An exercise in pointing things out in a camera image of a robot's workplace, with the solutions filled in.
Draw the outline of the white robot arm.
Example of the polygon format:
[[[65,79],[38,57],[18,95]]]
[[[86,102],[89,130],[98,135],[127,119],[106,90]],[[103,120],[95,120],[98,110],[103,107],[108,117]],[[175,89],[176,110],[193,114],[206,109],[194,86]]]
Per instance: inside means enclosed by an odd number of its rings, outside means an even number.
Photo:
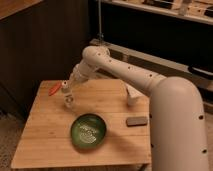
[[[87,46],[69,81],[103,69],[149,97],[152,171],[210,171],[204,105],[189,80],[166,77],[114,59],[105,46]]]

